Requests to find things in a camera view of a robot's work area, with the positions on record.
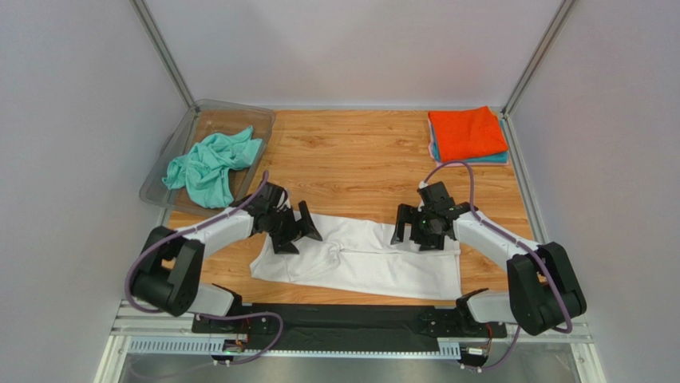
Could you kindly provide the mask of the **white t shirt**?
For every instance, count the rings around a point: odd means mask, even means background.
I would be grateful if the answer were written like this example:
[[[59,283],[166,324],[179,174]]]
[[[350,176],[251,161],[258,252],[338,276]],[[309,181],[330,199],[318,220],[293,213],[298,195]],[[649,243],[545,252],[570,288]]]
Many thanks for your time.
[[[266,238],[251,263],[251,277],[398,298],[455,300],[462,295],[457,241],[420,251],[413,242],[391,244],[395,226],[366,219],[312,216],[322,236],[295,242],[296,254],[276,254]]]

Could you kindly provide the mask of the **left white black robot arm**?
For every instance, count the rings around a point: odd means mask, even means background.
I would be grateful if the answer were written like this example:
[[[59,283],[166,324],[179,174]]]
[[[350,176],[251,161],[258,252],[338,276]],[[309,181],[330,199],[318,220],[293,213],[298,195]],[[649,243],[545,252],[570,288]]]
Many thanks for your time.
[[[235,294],[200,281],[204,260],[261,233],[268,235],[276,254],[299,254],[295,243],[302,238],[322,240],[306,202],[295,210],[284,188],[262,182],[254,193],[209,219],[177,230],[154,228],[126,275],[126,298],[138,310],[143,309],[139,301],[148,303],[150,314],[225,317]]]

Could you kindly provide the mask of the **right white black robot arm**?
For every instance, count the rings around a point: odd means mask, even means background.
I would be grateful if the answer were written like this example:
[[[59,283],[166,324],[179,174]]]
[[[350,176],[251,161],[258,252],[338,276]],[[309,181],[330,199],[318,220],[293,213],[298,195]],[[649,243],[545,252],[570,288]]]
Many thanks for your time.
[[[456,203],[442,182],[422,184],[419,206],[400,204],[391,242],[409,240],[421,251],[443,250],[448,239],[473,247],[507,275],[508,289],[475,290],[457,299],[464,321],[504,322],[536,336],[568,333],[587,301],[563,246],[537,243],[494,223],[471,202]]]

